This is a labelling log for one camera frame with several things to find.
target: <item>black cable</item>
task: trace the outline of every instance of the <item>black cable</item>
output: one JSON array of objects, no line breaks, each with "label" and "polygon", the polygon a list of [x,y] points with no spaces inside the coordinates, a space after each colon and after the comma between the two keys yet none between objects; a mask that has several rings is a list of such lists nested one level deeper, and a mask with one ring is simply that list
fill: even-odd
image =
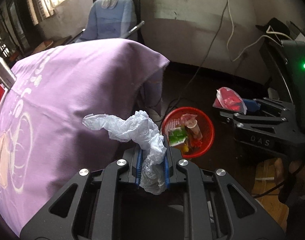
[{"label": "black cable", "polygon": [[[169,104],[168,104],[168,106],[167,106],[167,108],[166,108],[166,111],[165,111],[165,114],[163,115],[163,117],[160,119],[160,120],[157,120],[157,121],[155,121],[155,122],[163,122],[164,121],[164,119],[166,118],[166,116],[173,110],[173,108],[175,107],[175,108],[177,108],[177,106],[175,106],[175,105],[173,105],[173,106],[171,106],[171,104],[176,100],[177,98],[175,98],[175,99],[173,99],[173,100],[171,100],[170,102],[169,102]],[[194,101],[194,100],[191,100],[191,99],[189,99],[189,98],[181,98],[180,99],[180,101],[181,100],[187,100],[187,101],[191,101],[191,102],[193,102],[193,103],[195,103],[196,105],[198,105],[198,103],[196,102],[196,101]]]},{"label": "black cable", "polygon": [[[302,168],[304,167],[305,165],[305,161],[302,161],[302,163],[300,164],[299,168],[292,174],[293,176],[296,176],[301,170]],[[255,195],[254,198],[259,198],[259,197],[263,197],[267,194],[269,194],[270,192],[273,192],[275,189],[277,188],[280,188],[282,185],[284,185],[285,181],[283,182],[280,182],[278,185],[276,185],[275,187],[267,190],[266,192],[262,193],[262,194],[258,194],[258,195]]]},{"label": "black cable", "polygon": [[185,85],[185,87],[183,88],[183,90],[182,90],[181,93],[179,94],[179,97],[177,97],[177,98],[175,98],[174,100],[171,101],[171,103],[172,103],[173,101],[175,101],[175,100],[177,99],[176,103],[171,107],[170,110],[168,110],[168,109],[170,108],[170,104],[171,104],[171,103],[169,103],[169,105],[168,105],[168,107],[167,107],[167,109],[166,109],[166,112],[165,112],[163,118],[160,119],[160,120],[158,120],[157,122],[160,122],[160,121],[161,121],[161,124],[162,124],[163,121],[165,120],[167,114],[169,114],[173,109],[175,109],[175,108],[177,107],[179,101],[181,100],[182,94],[183,94],[184,91],[187,89],[187,87],[191,84],[191,82],[195,79],[195,77],[197,76],[199,70],[202,68],[202,65],[205,63],[205,60],[206,60],[206,58],[207,58],[208,55],[209,55],[209,52],[210,52],[211,47],[212,47],[212,45],[213,45],[213,43],[214,43],[214,40],[216,39],[216,37],[217,37],[217,35],[218,35],[218,33],[219,33],[220,29],[221,29],[222,21],[223,21],[223,15],[225,14],[225,11],[226,11],[227,6],[228,6],[228,1],[226,2],[226,6],[225,6],[225,8],[224,8],[223,11],[222,11],[221,19],[220,19],[220,24],[219,24],[218,30],[217,30],[216,34],[214,35],[214,37],[213,37],[213,39],[212,39],[212,41],[211,41],[211,43],[210,43],[210,45],[209,45],[209,48],[208,48],[208,50],[207,50],[207,53],[206,53],[205,57],[203,58],[203,60],[202,60],[202,62],[201,62],[201,64],[200,64],[200,66],[198,67],[198,69],[196,70],[195,74],[194,74],[193,77],[190,79],[190,81]]}]

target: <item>blue gripper pad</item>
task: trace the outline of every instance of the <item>blue gripper pad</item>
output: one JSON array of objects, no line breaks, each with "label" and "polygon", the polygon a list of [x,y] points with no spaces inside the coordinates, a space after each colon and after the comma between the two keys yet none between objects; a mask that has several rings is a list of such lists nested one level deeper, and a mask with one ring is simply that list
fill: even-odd
[{"label": "blue gripper pad", "polygon": [[249,99],[243,99],[242,101],[245,103],[245,106],[247,107],[247,112],[256,112],[260,110],[260,105],[258,105],[256,101]]},{"label": "blue gripper pad", "polygon": [[164,161],[163,161],[162,165],[164,168],[164,177],[165,177],[166,188],[169,189],[170,180],[169,180],[169,165],[168,165],[167,152],[165,153],[165,157],[164,157]]},{"label": "blue gripper pad", "polygon": [[141,179],[141,170],[143,167],[143,150],[140,149],[138,152],[137,165],[136,165],[136,180],[135,184],[139,187],[140,179]]}]

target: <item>white cable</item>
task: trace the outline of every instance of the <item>white cable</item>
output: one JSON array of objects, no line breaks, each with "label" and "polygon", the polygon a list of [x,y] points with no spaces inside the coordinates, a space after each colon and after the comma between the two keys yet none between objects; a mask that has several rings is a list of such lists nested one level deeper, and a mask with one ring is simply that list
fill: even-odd
[{"label": "white cable", "polygon": [[[232,36],[233,36],[233,33],[234,33],[234,23],[233,23],[232,16],[231,16],[229,0],[227,0],[227,3],[228,3],[229,17],[230,17],[231,24],[232,24],[232,31],[231,31],[230,37],[229,37],[229,39],[228,39],[228,41],[227,41],[227,44],[226,44],[227,51],[228,51],[228,57],[230,58],[228,45],[229,45],[229,42],[230,42],[230,40],[231,40],[231,38],[232,38]],[[267,29],[267,31],[266,31],[267,34],[279,34],[279,35],[285,36],[285,37],[287,37],[288,39],[292,40],[292,38],[290,38],[288,35],[286,35],[286,34],[284,34],[284,33],[270,32],[270,31],[269,31],[270,28],[271,28],[271,26],[269,26],[269,28]],[[245,52],[246,49],[248,49],[249,47],[255,45],[255,44],[256,44],[258,41],[260,41],[261,38],[263,38],[263,37],[269,38],[269,39],[271,39],[272,41],[274,41],[276,44],[278,44],[279,46],[281,46],[281,45],[280,45],[277,41],[275,41],[272,37],[269,37],[268,35],[262,35],[262,36],[260,36],[254,43],[252,43],[252,44],[248,45],[247,47],[245,47],[245,48],[242,50],[242,52],[238,55],[238,57],[236,57],[234,60],[231,60],[231,58],[230,58],[230,60],[231,60],[232,62],[234,62],[234,61],[236,61],[237,59],[239,59],[240,56]]]},{"label": "white cable", "polygon": [[268,29],[266,30],[266,33],[267,34],[275,34],[277,39],[280,41],[280,39],[278,38],[277,34],[278,35],[281,35],[281,36],[285,36],[286,38],[288,38],[289,40],[293,40],[292,38],[290,38],[288,35],[284,34],[284,33],[279,33],[279,32],[275,32],[273,29],[272,29],[272,32],[269,31],[270,29],[272,29],[272,27],[269,25]]},{"label": "white cable", "polygon": [[229,12],[229,17],[230,17],[230,20],[231,20],[231,24],[232,24],[232,31],[231,31],[231,34],[230,34],[230,37],[227,41],[227,44],[226,44],[226,48],[227,48],[227,51],[228,51],[228,56],[229,56],[229,49],[228,49],[228,45],[229,45],[229,42],[233,36],[233,32],[234,32],[234,24],[233,24],[233,20],[232,20],[232,16],[231,16],[231,11],[230,11],[230,3],[229,3],[229,0],[227,0],[227,4],[228,4],[228,12]]},{"label": "white cable", "polygon": [[249,47],[251,47],[252,45],[255,45],[258,41],[261,40],[262,37],[266,37],[266,38],[269,38],[271,39],[272,41],[274,41],[276,44],[278,44],[280,47],[282,47],[278,42],[276,42],[272,37],[269,37],[268,35],[262,35],[259,37],[259,39],[257,39],[254,43],[248,45],[247,47],[245,47],[242,52],[240,52],[240,54],[238,55],[238,57],[236,57],[234,60],[232,60],[232,62],[236,61],[237,59],[240,58],[240,56],[245,52],[246,49],[248,49]]}]

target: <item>metal rod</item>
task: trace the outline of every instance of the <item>metal rod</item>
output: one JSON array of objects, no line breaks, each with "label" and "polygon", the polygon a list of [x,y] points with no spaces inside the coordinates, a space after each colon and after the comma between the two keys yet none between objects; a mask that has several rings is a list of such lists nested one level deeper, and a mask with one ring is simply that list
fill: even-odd
[{"label": "metal rod", "polygon": [[138,25],[136,25],[134,28],[132,28],[129,32],[126,32],[125,34],[120,36],[120,38],[127,39],[131,34],[133,34],[134,32],[137,32],[144,24],[145,24],[145,22],[141,21]]}]

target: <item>red plastic basket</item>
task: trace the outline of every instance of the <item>red plastic basket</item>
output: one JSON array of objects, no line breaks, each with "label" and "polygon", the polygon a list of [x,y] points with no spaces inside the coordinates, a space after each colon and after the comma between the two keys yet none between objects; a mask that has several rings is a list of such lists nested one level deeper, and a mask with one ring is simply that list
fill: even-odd
[{"label": "red plastic basket", "polygon": [[184,158],[196,158],[205,154],[214,142],[214,125],[210,118],[201,110],[193,107],[180,107],[170,112],[161,125],[162,134],[168,134],[168,130],[180,123],[183,114],[196,114],[199,129],[202,133],[201,147],[193,150],[190,154],[183,155]]}]

